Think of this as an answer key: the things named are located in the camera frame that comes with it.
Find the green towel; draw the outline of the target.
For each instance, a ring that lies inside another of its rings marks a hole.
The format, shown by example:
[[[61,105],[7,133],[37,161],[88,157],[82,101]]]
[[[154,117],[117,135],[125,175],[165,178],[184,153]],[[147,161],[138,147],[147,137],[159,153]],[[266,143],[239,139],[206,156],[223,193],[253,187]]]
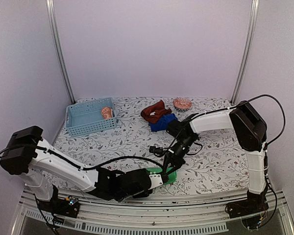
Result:
[[[149,168],[146,168],[146,171],[148,171],[150,174],[161,173],[162,169],[160,167],[149,167]],[[176,181],[176,172],[171,173],[170,175],[168,175],[168,177],[169,177],[169,182],[166,183],[165,185],[172,184]]]

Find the orange bunny towel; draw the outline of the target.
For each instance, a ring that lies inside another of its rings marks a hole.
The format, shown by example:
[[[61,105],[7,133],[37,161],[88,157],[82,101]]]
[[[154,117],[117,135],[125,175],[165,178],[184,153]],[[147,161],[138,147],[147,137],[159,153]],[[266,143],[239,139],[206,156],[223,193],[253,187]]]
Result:
[[[113,117],[113,110],[110,107],[103,107],[101,115],[104,119],[111,119]]]

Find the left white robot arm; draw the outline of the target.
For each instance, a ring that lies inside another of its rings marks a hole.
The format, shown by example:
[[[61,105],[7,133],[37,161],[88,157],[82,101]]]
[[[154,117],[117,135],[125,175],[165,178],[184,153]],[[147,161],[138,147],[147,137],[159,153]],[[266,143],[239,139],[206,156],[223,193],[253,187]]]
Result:
[[[146,197],[163,182],[159,174],[146,169],[122,173],[102,167],[88,168],[51,146],[42,138],[42,132],[40,127],[31,126],[13,133],[0,165],[9,174],[20,176],[52,212],[60,212],[63,202],[54,195],[55,187],[42,175],[43,170],[107,201]]]

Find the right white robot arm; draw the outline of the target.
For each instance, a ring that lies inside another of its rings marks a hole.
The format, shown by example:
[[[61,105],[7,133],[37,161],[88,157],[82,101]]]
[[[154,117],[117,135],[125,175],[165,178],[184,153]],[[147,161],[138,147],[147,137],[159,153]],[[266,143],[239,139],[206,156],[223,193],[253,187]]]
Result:
[[[169,125],[176,143],[168,153],[180,167],[162,194],[210,194],[246,189],[244,210],[255,213],[265,191],[267,126],[249,103],[194,115]]]

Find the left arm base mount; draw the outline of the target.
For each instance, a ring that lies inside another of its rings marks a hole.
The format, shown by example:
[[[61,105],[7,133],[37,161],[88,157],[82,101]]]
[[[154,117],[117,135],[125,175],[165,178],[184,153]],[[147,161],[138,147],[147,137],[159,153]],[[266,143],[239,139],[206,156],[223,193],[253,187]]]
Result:
[[[52,215],[62,215],[71,218],[77,218],[80,208],[80,203],[75,197],[59,198],[56,186],[53,186],[51,199],[47,201],[38,199],[38,205],[41,210],[50,212]]]

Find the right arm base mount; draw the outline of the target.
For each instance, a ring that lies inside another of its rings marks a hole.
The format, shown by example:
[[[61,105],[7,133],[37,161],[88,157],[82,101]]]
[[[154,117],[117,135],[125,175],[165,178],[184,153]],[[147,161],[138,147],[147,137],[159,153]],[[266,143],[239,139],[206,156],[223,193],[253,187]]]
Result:
[[[262,225],[268,208],[269,206],[266,200],[266,192],[254,194],[248,191],[247,199],[226,204],[225,212],[229,215],[229,218],[238,218],[257,214],[253,217],[247,217],[241,220],[246,229],[256,230]]]

